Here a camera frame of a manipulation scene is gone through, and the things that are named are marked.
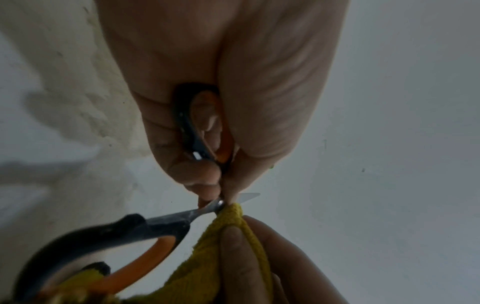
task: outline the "metal blade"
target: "metal blade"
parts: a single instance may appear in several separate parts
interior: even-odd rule
[[[236,199],[236,202],[242,204],[258,196],[260,196],[260,193],[240,193],[240,195]]]

